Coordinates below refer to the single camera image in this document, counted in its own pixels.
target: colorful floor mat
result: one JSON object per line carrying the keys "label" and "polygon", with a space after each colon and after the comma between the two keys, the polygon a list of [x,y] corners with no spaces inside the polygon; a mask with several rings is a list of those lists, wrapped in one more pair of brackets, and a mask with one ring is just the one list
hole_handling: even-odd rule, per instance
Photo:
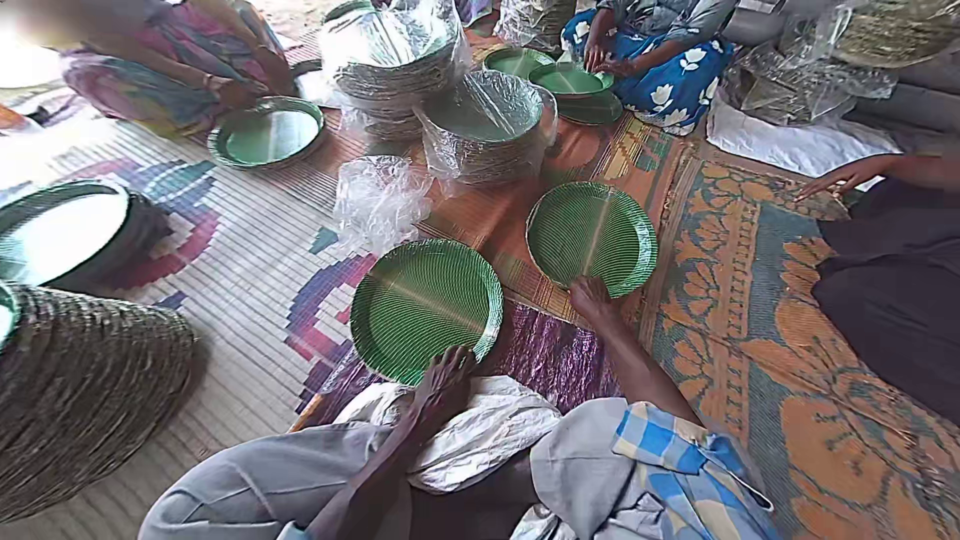
{"label": "colorful floor mat", "polygon": [[814,218],[843,210],[700,160],[677,190],[647,337],[748,450],[784,537],[956,537],[960,430],[874,376],[810,295],[829,253]]}

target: grey shirt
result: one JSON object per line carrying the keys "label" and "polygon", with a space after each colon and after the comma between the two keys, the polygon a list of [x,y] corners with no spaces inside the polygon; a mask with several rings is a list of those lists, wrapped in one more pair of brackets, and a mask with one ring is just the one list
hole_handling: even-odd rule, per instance
{"label": "grey shirt", "polygon": [[691,46],[710,39],[730,20],[737,0],[600,0],[597,9],[613,10],[618,28],[644,37],[666,34]]}

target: man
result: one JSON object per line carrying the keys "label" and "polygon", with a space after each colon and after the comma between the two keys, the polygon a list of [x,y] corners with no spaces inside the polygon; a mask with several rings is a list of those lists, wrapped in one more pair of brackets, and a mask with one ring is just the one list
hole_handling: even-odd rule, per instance
{"label": "man", "polygon": [[[139,537],[502,539],[521,516],[514,538],[775,537],[761,509],[770,504],[745,483],[730,441],[703,428],[603,281],[580,278],[570,292],[603,337],[626,399],[577,407],[479,483],[433,496],[405,479],[420,448],[467,406],[475,358],[452,347],[433,359],[394,428],[323,426],[220,452],[156,502]],[[528,512],[534,504],[539,513]]]}
{"label": "man", "polygon": [[881,155],[826,174],[801,197],[887,179],[821,222],[836,256],[813,296],[881,379],[960,423],[960,160]]}

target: woman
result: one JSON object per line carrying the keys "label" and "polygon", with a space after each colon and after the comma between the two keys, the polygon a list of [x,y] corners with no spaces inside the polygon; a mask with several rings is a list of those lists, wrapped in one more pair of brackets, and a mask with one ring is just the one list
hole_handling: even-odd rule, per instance
{"label": "woman", "polygon": [[58,49],[63,79],[103,114],[190,135],[264,94],[289,94],[283,49],[244,0],[8,0]]}
{"label": "woman", "polygon": [[591,72],[619,79],[613,93],[638,119],[688,135],[709,108],[733,47],[718,33],[736,0],[600,0],[561,36]]}

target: blue checkered cloth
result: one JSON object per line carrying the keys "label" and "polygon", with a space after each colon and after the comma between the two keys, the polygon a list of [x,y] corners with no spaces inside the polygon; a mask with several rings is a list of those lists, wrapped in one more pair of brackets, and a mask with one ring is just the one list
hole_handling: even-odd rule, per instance
{"label": "blue checkered cloth", "polygon": [[635,478],[662,503],[664,538],[780,538],[773,505],[744,481],[727,436],[639,402],[627,407],[612,450],[636,461]]}

